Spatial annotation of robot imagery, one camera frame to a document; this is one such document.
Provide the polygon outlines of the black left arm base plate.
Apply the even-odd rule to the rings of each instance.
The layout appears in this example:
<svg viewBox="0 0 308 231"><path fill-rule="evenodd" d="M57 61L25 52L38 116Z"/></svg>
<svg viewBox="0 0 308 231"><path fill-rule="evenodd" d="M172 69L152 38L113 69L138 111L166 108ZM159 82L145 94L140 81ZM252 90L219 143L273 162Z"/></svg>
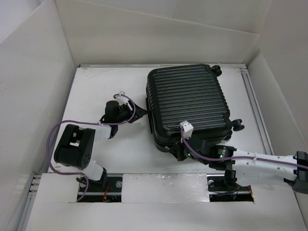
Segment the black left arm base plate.
<svg viewBox="0 0 308 231"><path fill-rule="evenodd" d="M105 182L89 180L85 194L85 178L77 178L79 189L77 202L79 203L120 203L122 201L122 174L108 174Z"/></svg>

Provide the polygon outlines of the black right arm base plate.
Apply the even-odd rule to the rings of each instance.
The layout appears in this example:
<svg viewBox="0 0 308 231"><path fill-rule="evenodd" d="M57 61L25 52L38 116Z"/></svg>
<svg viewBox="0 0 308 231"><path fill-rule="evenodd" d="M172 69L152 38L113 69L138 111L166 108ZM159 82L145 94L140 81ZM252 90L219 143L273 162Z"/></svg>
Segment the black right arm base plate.
<svg viewBox="0 0 308 231"><path fill-rule="evenodd" d="M227 186L223 175L207 177L210 202L254 202L251 186Z"/></svg>

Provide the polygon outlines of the black ribbed hard-shell suitcase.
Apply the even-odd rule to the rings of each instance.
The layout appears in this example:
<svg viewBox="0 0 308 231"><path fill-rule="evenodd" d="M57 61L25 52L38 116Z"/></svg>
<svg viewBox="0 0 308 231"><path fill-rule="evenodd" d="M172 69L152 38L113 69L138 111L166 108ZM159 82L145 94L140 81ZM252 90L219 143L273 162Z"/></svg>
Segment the black ribbed hard-shell suitcase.
<svg viewBox="0 0 308 231"><path fill-rule="evenodd" d="M244 129L231 112L218 77L219 65L180 65L150 71L146 82L146 107L151 134L158 150L169 152L180 141L180 123L193 126L193 137L212 144L228 141Z"/></svg>

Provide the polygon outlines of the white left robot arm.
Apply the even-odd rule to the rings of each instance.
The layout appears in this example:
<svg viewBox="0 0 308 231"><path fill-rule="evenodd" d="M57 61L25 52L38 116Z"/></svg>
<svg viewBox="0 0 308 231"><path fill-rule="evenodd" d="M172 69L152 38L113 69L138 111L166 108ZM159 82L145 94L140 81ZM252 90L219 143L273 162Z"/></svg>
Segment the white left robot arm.
<svg viewBox="0 0 308 231"><path fill-rule="evenodd" d="M107 186L107 171L92 160L95 141L108 140L118 132L118 126L133 123L147 114L124 92L114 95L105 105L104 115L98 123L65 122L66 126L55 148L55 163L75 169L81 173L80 183L89 183L95 190Z"/></svg>

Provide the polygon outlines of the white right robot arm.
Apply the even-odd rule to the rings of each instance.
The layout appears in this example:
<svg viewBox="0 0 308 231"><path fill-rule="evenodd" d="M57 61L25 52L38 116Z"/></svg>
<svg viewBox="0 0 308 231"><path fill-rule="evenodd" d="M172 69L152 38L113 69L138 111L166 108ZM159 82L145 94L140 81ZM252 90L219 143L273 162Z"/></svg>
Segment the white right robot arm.
<svg viewBox="0 0 308 231"><path fill-rule="evenodd" d="M306 152L279 156L243 151L226 145L211 145L206 140L193 137L194 127L188 121L181 122L179 130L184 156L223 171L222 183L229 190L237 186L265 184L290 187L296 193L308 193Z"/></svg>

